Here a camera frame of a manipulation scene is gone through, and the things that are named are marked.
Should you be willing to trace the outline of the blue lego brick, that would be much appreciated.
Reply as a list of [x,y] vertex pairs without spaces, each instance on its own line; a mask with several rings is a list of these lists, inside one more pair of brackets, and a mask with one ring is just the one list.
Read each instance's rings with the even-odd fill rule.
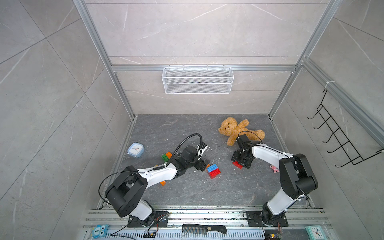
[[215,171],[216,169],[218,169],[218,166],[216,164],[213,164],[213,165],[208,165],[207,166],[207,171],[210,173],[212,171]]

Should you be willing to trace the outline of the red small lego brick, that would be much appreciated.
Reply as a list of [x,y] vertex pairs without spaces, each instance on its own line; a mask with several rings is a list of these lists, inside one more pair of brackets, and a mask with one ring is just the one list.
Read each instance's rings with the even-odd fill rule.
[[221,171],[219,169],[215,169],[209,172],[209,176],[211,179],[214,179],[217,175],[219,175]]

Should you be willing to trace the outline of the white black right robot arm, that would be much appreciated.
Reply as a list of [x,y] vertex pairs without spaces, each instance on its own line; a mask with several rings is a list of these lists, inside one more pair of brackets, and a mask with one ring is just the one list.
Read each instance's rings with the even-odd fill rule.
[[234,152],[233,162],[249,169],[254,159],[260,159],[279,170],[281,189],[263,205],[261,216],[265,223],[271,224],[297,200],[318,188],[318,181],[305,155],[292,155],[261,142],[253,143],[246,135],[238,136],[236,142],[240,149]]

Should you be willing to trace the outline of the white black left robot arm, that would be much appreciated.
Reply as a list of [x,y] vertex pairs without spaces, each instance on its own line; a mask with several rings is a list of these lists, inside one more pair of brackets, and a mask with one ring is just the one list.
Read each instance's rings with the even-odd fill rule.
[[173,155],[170,163],[157,167],[126,167],[105,192],[109,204],[121,218],[131,215],[141,221],[148,220],[153,217],[155,210],[147,201],[142,200],[145,190],[160,182],[176,179],[192,167],[203,172],[209,163],[201,159],[207,148],[205,143],[197,148],[187,146],[181,153]]

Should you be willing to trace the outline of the green long lego brick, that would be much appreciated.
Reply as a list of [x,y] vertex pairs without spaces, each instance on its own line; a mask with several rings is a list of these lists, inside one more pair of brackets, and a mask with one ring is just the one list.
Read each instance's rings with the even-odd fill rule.
[[167,163],[169,161],[169,158],[166,154],[162,155],[162,160]]

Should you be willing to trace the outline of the brown teddy bear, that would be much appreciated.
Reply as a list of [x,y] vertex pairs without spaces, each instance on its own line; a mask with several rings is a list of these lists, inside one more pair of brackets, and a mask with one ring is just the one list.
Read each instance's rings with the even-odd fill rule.
[[221,123],[218,131],[220,134],[229,137],[227,140],[228,146],[233,146],[238,136],[241,135],[246,135],[251,141],[262,142],[265,138],[265,132],[263,130],[248,130],[249,123],[247,119],[238,123],[235,118],[228,117]]

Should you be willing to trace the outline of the pink small toy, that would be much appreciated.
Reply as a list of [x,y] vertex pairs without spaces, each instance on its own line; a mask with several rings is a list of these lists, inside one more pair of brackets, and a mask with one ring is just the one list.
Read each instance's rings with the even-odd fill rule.
[[273,170],[274,173],[279,173],[279,169],[273,165],[270,165],[270,168]]

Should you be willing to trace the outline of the light blue alarm clock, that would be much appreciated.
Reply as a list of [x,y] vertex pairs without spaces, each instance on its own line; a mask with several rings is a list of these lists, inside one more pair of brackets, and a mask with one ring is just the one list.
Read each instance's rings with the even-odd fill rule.
[[144,151],[145,147],[142,144],[132,143],[127,150],[127,154],[131,157],[139,158]]

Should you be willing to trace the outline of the black comb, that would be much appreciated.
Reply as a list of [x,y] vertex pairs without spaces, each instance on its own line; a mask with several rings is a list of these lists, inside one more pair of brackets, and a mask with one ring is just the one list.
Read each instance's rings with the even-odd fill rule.
[[183,224],[182,232],[196,234],[207,234],[209,232],[217,232],[221,234],[226,234],[227,228],[224,225]]

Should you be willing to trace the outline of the teal square clock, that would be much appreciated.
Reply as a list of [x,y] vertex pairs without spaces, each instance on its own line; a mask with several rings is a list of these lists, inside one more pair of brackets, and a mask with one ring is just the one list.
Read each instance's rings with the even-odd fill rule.
[[305,227],[310,240],[326,240],[327,236],[321,226],[306,226]]

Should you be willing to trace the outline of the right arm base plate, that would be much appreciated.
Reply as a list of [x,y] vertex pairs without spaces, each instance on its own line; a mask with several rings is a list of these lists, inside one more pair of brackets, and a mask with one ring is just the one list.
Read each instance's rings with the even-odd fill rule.
[[270,214],[268,211],[246,211],[244,218],[249,227],[288,227],[285,213],[280,215]]

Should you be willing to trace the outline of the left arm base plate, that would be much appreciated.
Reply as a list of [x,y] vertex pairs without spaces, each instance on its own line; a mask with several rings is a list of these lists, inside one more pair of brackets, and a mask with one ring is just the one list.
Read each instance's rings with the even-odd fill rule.
[[140,220],[137,217],[131,216],[129,220],[128,227],[129,228],[152,228],[158,226],[159,228],[165,228],[168,226],[168,219],[170,213],[167,211],[159,211],[151,214],[147,219]]

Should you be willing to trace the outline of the black wall hook rack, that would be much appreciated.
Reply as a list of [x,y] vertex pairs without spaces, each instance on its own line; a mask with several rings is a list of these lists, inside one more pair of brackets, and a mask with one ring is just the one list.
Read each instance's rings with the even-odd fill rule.
[[307,117],[308,120],[314,120],[317,117],[320,117],[322,120],[321,124],[318,127],[313,127],[314,130],[319,130],[323,126],[326,126],[327,129],[330,131],[329,138],[326,141],[322,141],[322,143],[327,144],[332,139],[334,139],[337,143],[337,146],[332,150],[327,150],[328,154],[333,154],[339,150],[342,150],[343,153],[347,157],[347,161],[341,165],[335,165],[336,168],[343,168],[347,165],[353,165],[356,166],[360,163],[363,163],[369,159],[372,159],[373,157],[376,157],[378,155],[381,155],[384,153],[384,149],[379,149],[378,151],[375,151],[375,153],[369,157],[364,158],[360,152],[357,150],[355,145],[352,143],[350,138],[347,136],[346,131],[342,130],[341,126],[337,123],[335,118],[331,115],[331,113],[327,110],[327,108],[324,105],[324,101],[326,98],[328,90],[323,90],[322,94],[323,97],[321,99],[321,102],[316,108],[316,112],[313,116]]

